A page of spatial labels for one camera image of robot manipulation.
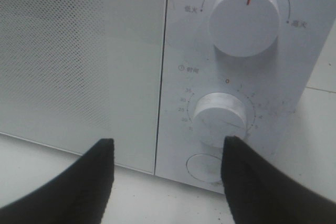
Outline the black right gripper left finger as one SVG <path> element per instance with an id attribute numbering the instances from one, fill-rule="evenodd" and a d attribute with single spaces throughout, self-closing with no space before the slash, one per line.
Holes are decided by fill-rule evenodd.
<path id="1" fill-rule="evenodd" d="M 114 141 L 100 139 L 61 174 L 1 208 L 1 223 L 101 223 L 114 182 Z"/>

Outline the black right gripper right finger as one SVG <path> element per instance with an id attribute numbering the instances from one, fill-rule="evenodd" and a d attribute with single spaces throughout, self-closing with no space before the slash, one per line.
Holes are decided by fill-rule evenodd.
<path id="1" fill-rule="evenodd" d="M 335 203 L 299 184 L 236 136 L 224 139 L 224 193 L 234 223 L 335 223 Z"/>

